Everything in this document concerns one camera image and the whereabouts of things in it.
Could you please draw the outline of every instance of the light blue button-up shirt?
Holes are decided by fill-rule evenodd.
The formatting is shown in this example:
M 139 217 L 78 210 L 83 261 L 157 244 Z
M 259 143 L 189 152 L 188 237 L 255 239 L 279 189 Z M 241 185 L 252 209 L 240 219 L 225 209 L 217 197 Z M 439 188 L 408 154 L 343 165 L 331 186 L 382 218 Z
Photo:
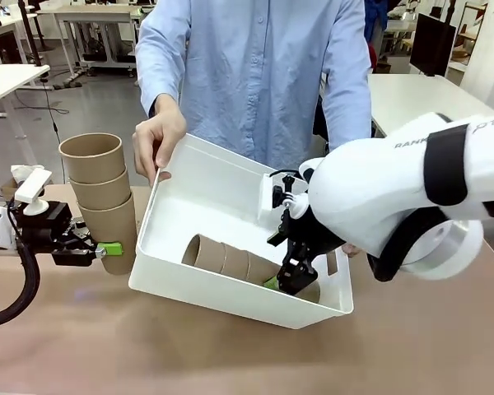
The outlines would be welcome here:
M 370 136 L 369 67 L 362 0 L 159 0 L 137 44 L 147 112 L 182 86 L 190 133 L 276 169 L 307 155 L 323 72 L 330 148 Z

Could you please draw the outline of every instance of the white plastic bin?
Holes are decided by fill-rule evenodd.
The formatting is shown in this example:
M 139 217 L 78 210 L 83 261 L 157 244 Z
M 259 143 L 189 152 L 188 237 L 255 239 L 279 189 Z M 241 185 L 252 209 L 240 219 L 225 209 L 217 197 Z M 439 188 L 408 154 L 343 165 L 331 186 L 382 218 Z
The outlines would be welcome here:
M 172 179 L 156 181 L 151 192 L 130 288 L 293 329 L 353 311 L 349 262 L 341 249 L 332 276 L 325 256 L 313 262 L 319 304 L 182 264 L 189 241 L 202 234 L 281 265 L 287 243 L 275 248 L 267 238 L 282 210 L 257 219 L 260 180 L 273 169 L 199 138 L 185 137 L 167 170 Z

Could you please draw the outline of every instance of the stack of brown cups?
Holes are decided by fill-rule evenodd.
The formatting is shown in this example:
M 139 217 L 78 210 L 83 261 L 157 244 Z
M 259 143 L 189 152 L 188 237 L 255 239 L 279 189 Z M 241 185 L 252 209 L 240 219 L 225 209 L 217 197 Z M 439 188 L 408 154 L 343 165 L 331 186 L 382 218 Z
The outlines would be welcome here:
M 123 255 L 102 259 L 110 274 L 132 271 L 137 230 L 123 143 L 112 134 L 82 134 L 58 148 L 82 217 L 96 242 L 123 246 Z
M 195 235 L 181 260 L 185 265 L 198 267 L 223 276 L 262 286 L 280 271 L 276 263 L 254 255 L 249 251 L 236 249 L 229 244 L 218 243 L 203 235 Z M 297 298 L 319 303 L 320 285 L 312 282 L 296 294 Z

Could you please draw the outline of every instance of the black monitor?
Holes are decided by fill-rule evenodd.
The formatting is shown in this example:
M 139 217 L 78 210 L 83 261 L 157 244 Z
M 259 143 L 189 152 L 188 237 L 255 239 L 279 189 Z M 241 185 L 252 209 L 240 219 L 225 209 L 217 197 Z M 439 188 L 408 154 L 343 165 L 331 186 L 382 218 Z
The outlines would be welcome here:
M 437 53 L 444 33 L 445 41 L 440 53 Z M 429 76 L 444 76 L 454 45 L 454 37 L 455 27 L 446 25 L 432 16 L 419 14 L 410 63 Z

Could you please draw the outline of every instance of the person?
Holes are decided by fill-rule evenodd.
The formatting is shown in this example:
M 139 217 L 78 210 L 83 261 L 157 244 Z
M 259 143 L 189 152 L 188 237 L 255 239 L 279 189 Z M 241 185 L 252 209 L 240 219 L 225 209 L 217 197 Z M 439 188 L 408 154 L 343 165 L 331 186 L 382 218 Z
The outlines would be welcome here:
M 296 169 L 310 146 L 322 73 L 330 149 L 370 137 L 364 15 L 362 0 L 160 0 L 137 44 L 149 115 L 133 134 L 137 172 L 152 183 L 187 130 Z

